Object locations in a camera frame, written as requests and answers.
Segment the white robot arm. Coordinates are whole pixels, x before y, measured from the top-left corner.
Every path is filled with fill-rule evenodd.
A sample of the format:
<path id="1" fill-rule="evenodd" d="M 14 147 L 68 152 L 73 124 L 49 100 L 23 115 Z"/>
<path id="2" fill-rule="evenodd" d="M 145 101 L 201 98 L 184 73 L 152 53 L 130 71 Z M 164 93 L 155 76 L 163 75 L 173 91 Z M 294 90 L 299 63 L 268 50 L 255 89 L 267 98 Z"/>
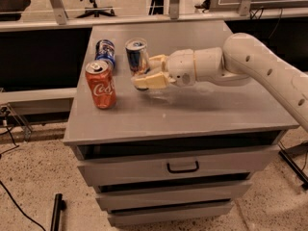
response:
<path id="1" fill-rule="evenodd" d="M 138 89 L 186 87 L 197 82 L 240 86 L 254 79 L 308 130 L 308 74 L 277 57 L 249 34 L 233 34 L 221 47 L 158 55 L 149 59 L 148 66 L 148 72 L 132 78 Z"/>

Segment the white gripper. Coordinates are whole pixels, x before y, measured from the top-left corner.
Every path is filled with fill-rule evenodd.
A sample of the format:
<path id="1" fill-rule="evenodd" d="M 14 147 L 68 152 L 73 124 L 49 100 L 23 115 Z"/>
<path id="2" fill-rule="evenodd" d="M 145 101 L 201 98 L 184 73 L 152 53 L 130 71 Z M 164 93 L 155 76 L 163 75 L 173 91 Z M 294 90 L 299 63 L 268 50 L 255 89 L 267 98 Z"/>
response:
<path id="1" fill-rule="evenodd" d="M 170 84 L 187 87 L 195 84 L 194 53 L 191 49 L 175 51 L 168 57 L 157 55 L 149 58 L 149 74 L 131 79 L 139 90 L 165 89 Z"/>

